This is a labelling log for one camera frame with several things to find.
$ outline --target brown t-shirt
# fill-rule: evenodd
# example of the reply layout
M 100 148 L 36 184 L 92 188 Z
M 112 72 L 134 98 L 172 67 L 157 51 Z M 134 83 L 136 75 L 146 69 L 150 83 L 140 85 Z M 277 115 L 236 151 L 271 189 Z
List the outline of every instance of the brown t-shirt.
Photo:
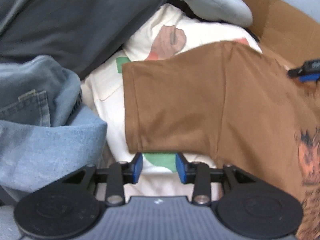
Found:
M 129 151 L 182 151 L 234 165 L 298 198 L 301 240 L 320 235 L 320 89 L 275 59 L 217 42 L 123 66 Z

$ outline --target cardboard flap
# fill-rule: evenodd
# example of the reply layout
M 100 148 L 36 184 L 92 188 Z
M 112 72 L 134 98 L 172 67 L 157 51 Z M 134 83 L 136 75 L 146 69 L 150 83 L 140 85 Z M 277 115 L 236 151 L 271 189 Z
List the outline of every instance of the cardboard flap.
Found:
M 261 43 L 301 66 L 305 60 L 320 58 L 320 25 L 281 0 L 270 0 Z
M 243 0 L 247 6 L 249 6 L 252 16 L 253 24 L 250 26 L 250 30 L 258 37 L 262 37 L 264 26 L 267 21 L 269 13 L 270 0 Z

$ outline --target round black disc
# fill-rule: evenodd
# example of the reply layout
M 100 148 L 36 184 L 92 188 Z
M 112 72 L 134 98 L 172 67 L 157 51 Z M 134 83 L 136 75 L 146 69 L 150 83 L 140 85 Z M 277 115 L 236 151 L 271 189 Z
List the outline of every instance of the round black disc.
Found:
M 236 192 L 218 202 L 220 220 L 232 231 L 255 239 L 294 233 L 302 220 L 298 200 L 282 192 Z
M 14 219 L 27 236 L 65 239 L 89 228 L 99 213 L 99 202 L 89 192 L 39 191 L 18 203 Z

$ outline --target light blue jeans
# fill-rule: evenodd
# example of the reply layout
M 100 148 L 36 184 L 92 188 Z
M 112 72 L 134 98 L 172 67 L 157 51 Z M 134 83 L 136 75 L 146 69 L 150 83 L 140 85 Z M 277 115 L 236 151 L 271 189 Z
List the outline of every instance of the light blue jeans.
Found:
M 81 103 L 80 80 L 49 56 L 0 64 L 0 184 L 33 192 L 97 164 L 107 124 Z

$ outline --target light gray fabric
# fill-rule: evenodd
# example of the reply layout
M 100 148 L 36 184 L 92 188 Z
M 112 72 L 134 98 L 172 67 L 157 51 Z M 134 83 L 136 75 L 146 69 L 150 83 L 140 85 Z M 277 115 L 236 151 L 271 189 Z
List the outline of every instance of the light gray fabric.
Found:
M 0 62 L 52 56 L 81 79 L 166 0 L 0 0 Z
M 181 0 L 185 1 L 198 17 L 208 21 L 226 21 L 249 27 L 253 18 L 249 7 L 242 0 Z
M 0 207 L 0 240 L 18 240 L 21 235 L 13 219 L 13 207 Z

